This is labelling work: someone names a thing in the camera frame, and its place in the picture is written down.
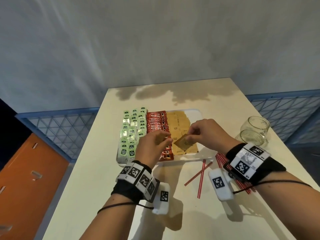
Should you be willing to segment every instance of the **white table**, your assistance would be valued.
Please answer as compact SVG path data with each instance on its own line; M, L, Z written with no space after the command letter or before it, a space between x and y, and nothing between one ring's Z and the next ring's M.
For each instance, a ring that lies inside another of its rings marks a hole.
M199 109L231 136L258 111L230 78L109 89L43 239L78 239L109 198L121 168L117 154L122 112L144 106L149 111ZM290 173L320 190L272 129L267 150ZM184 186L202 162L158 166L154 175L174 193L166 216L137 207L129 239L294 239L258 193L242 192L236 203L221 203L205 171ZM216 168L216 161L210 168Z

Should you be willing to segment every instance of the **black cord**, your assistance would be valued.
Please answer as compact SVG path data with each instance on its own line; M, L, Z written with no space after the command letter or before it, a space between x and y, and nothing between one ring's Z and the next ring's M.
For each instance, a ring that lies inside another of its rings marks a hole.
M112 205L108 205L108 206L105 206L105 207L102 207L100 210L98 210L98 213L100 211L103 211L105 209L108 209L108 208L111 208L111 207L114 207L114 206L125 206L125 205L136 205L136 206L142 206L144 208L147 208L147 209L150 209L150 210L153 210L154 208L153 207L148 207L148 206L145 206L145 205L141 205L141 204L136 204L134 202L123 202L123 203L118 203L118 204L112 204Z
M269 183L279 183L279 182L283 182L283 183L297 183L297 184L303 184L303 185L306 185L306 186L309 186L311 187L310 185L304 183L304 182L300 182L300 181L295 181L295 180L268 180L268 181L262 181L262 182L259 182L259 183L256 183L254 185L251 185L250 187L247 187L247 188L244 188L242 190L238 190L238 191L234 191L233 194L237 194L237 193L240 193L242 191L245 191L245 190L248 190L254 186L257 186L257 185L261 185L261 184L269 184Z

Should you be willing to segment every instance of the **glass cup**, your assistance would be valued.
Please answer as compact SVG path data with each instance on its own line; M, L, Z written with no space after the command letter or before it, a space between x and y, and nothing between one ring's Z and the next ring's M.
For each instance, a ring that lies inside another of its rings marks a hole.
M265 118L259 116L251 116L246 120L246 122L243 123L240 131L252 130L260 133L264 138L266 138L269 128L270 123Z
M256 146L262 146L264 143L266 143L265 137L262 136L262 134L255 132L250 129L245 129L241 131L236 137L236 140L249 143L251 142L252 144Z

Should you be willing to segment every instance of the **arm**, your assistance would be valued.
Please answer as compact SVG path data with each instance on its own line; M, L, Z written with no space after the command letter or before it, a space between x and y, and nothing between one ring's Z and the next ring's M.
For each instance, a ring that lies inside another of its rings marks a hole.
M240 144L229 136L213 119L193 123L186 140L199 142L224 155ZM262 181L301 181L288 172L272 172ZM259 194L280 221L297 239L318 239L320 235L320 193L306 185L296 183L270 183L256 186Z
M165 138L169 135L171 134L168 132L157 130L141 137L136 149L135 160L153 169L159 161L161 152L173 141L171 138ZM132 201L121 194L114 193L103 207L124 202ZM80 239L127 239L135 208L135 205L121 205L102 210L93 219Z

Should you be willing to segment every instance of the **white plastic device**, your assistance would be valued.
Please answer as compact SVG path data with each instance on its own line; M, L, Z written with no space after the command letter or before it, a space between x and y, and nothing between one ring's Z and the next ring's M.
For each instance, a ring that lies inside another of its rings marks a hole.
M233 199L233 191L230 184L231 178L226 171L216 168L209 171L208 176L219 201Z
M169 211L170 185L160 182L157 194L153 201L152 213L156 215L166 215Z

